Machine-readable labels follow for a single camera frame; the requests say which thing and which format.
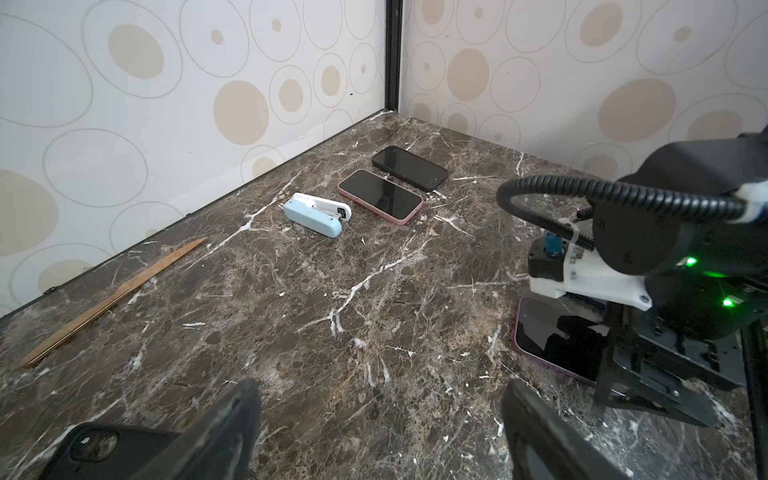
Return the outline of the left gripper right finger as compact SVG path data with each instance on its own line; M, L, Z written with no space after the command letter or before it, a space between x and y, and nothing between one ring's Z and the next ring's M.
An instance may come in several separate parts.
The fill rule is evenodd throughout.
M515 479L624 479L522 380L505 387L501 415Z

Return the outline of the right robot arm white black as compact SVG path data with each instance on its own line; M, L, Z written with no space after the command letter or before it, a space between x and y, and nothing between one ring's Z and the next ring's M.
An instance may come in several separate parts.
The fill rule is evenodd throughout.
M497 191L541 227L528 253L518 351L599 402L696 426L691 388L745 388L767 426L767 135L673 142L618 181L536 175Z

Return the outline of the black phone case horizontal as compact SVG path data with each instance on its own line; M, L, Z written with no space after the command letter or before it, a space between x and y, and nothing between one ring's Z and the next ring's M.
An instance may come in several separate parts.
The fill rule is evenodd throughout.
M424 192L432 192L447 178L448 171L397 146L376 153L372 165Z

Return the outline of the black phone case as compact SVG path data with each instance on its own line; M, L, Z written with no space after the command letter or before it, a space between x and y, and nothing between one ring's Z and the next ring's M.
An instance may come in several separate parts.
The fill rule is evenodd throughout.
M81 423L64 437L39 479L129 479L178 436L142 427Z

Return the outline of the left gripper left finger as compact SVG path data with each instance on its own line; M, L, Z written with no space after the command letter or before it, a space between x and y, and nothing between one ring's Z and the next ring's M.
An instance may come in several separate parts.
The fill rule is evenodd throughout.
M149 429L165 443L132 472L132 479L244 479L260 435L262 401L246 378L182 433Z

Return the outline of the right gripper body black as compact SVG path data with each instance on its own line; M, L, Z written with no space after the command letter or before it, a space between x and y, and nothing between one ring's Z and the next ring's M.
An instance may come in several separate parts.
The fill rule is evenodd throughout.
M717 427L713 402L686 386L698 380L721 391L746 385L737 336L697 340L666 326L652 310L609 302L609 327L595 399L611 408L652 413L698 427Z

